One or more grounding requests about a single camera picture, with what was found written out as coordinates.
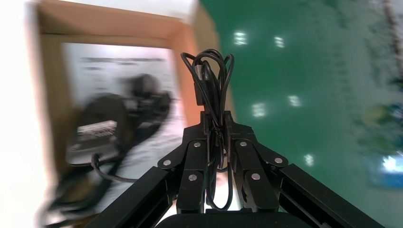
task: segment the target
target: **white paper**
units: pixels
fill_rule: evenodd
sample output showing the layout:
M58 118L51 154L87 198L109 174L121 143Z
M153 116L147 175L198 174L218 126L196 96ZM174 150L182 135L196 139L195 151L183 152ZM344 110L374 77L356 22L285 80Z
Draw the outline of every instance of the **white paper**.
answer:
M64 43L63 50L73 104L80 109L99 93L127 95L122 81L144 73L158 80L160 91L170 92L172 102L167 119L155 135L127 154L117 175L138 179L181 144L185 118L171 50L78 43ZM91 181L100 180L95 172L90 176ZM96 213L103 211L129 186L130 183L114 182Z

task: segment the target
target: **cardboard box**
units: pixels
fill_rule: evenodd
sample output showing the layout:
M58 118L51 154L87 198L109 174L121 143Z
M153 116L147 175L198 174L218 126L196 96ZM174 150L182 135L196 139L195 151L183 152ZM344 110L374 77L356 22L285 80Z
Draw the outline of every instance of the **cardboard box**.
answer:
M69 167L65 162L66 139L79 114L71 102L62 43L172 49L186 126L200 122L203 107L196 105L193 79L180 54L187 52L197 55L208 48L218 49L214 23L201 6L196 10L193 25L185 24L178 18L58 0L40 1L36 11L46 102L53 135L53 157L59 175ZM231 106L230 95L227 100Z

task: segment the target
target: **black metal bracket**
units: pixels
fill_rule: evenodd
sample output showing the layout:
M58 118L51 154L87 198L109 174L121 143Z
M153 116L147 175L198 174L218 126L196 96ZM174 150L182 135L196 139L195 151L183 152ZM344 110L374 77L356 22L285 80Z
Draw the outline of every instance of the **black metal bracket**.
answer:
M204 214L209 158L209 115L185 128L182 144L158 161L139 181L87 227L153 227L177 197L177 215L157 227L382 228L296 165L261 145L251 127L224 113L227 159L242 203L240 212ZM288 213L278 212L279 207Z

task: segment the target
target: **screw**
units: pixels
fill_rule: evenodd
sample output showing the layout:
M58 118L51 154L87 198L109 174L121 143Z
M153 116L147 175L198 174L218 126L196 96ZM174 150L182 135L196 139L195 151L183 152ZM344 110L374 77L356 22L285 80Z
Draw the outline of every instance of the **screw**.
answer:
M283 160L281 158L276 158L276 159L274 159L274 161L277 162L277 163L282 163L283 162Z
M194 174L192 174L192 175L189 176L189 180L190 180L190 181L195 181L196 179L197 179L197 176L194 175Z
M171 161L170 161L170 160L165 160L165 161L163 162L163 164L164 164L165 166L170 165L170 164L171 164Z
M260 175L257 173L252 174L252 179L254 180L259 180L260 179Z

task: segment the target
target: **green epoxy floor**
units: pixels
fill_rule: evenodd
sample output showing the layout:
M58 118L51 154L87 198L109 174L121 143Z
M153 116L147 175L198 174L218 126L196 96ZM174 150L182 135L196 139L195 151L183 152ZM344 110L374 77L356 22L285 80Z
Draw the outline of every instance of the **green epoxy floor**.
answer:
M368 2L202 0L222 53L236 58L230 85L237 121L382 225L398 228L403 189L374 186L369 170L399 149L383 137L399 126L381 121L382 105L403 94L389 85L398 69L384 11Z

